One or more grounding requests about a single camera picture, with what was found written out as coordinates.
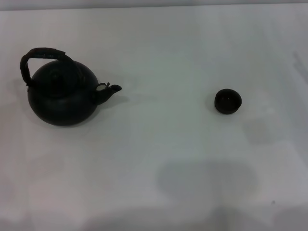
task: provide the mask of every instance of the wrapped handle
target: wrapped handle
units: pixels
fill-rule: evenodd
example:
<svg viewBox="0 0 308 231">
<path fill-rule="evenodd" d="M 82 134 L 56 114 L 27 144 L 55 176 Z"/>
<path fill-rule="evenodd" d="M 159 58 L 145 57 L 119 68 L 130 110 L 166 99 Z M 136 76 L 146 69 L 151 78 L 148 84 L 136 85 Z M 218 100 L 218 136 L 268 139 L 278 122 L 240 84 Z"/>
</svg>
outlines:
<svg viewBox="0 0 308 231">
<path fill-rule="evenodd" d="M 30 71 L 28 67 L 28 60 L 34 58 L 34 59 L 56 59 L 59 61 L 66 61 L 70 63 L 73 70 L 77 73 L 77 76 L 79 77 L 81 83 L 84 82 L 84 76 L 82 75 L 82 72 L 80 71 L 79 67 L 76 65 L 74 60 L 72 60 L 70 57 L 68 57 L 64 51 L 59 51 L 54 48 L 34 48 L 30 50 L 26 55 L 24 55 L 20 61 L 20 70 L 21 75 L 23 77 L 24 82 L 27 84 L 27 86 L 33 85 L 33 80 L 30 76 Z"/>
</svg>

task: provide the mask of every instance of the teapot lid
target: teapot lid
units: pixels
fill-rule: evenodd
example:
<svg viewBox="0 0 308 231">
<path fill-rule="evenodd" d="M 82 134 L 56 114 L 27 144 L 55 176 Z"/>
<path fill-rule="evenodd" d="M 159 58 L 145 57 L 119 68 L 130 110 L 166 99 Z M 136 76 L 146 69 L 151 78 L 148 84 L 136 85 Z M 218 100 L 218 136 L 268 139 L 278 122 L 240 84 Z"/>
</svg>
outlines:
<svg viewBox="0 0 308 231">
<path fill-rule="evenodd" d="M 31 78 L 28 60 L 30 58 L 56 59 L 42 66 Z M 65 52 L 53 48 L 34 48 L 24 55 L 20 69 L 25 83 L 42 94 L 60 97 L 70 94 L 79 84 L 84 83 L 84 76 L 74 60 Z"/>
<path fill-rule="evenodd" d="M 68 95 L 80 84 L 80 79 L 72 68 L 71 63 L 66 61 L 47 63 L 33 75 L 33 85 L 46 96 Z"/>
</svg>

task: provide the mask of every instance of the kettle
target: kettle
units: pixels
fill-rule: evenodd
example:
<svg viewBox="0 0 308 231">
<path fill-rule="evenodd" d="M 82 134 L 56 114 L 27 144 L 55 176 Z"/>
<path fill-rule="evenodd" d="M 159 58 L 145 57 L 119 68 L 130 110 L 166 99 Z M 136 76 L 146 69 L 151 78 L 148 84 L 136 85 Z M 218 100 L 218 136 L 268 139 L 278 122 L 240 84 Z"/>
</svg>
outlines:
<svg viewBox="0 0 308 231">
<path fill-rule="evenodd" d="M 37 70 L 31 78 L 28 60 L 55 59 Z M 34 48 L 20 61 L 20 70 L 28 86 L 28 101 L 34 113 L 43 121 L 70 126 L 82 122 L 122 90 L 119 85 L 98 83 L 85 65 L 73 61 L 65 52 L 52 48 Z"/>
</svg>

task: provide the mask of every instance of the black teapot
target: black teapot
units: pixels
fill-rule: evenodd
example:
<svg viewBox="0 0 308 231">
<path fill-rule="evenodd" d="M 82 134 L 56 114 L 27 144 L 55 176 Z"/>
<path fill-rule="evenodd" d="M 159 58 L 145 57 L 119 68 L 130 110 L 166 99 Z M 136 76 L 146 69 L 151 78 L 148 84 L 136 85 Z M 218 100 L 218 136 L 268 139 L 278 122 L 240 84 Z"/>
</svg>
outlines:
<svg viewBox="0 0 308 231">
<path fill-rule="evenodd" d="M 45 64 L 31 78 L 28 60 L 55 59 Z M 69 126 L 88 118 L 97 105 L 122 90 L 119 85 L 98 84 L 85 65 L 73 61 L 65 52 L 52 48 L 34 48 L 20 61 L 22 77 L 28 86 L 32 110 L 43 121 Z"/>
</svg>

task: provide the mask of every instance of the white table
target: white table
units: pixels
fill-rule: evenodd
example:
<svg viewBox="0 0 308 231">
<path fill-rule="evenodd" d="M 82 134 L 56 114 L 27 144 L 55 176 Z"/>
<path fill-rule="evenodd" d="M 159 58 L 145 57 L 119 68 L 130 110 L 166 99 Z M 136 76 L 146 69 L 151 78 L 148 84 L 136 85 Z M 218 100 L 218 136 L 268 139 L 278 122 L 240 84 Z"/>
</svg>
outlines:
<svg viewBox="0 0 308 231">
<path fill-rule="evenodd" d="M 123 90 L 46 124 L 34 47 Z M 0 12 L 0 81 L 1 231 L 307 230 L 308 4 Z"/>
</svg>

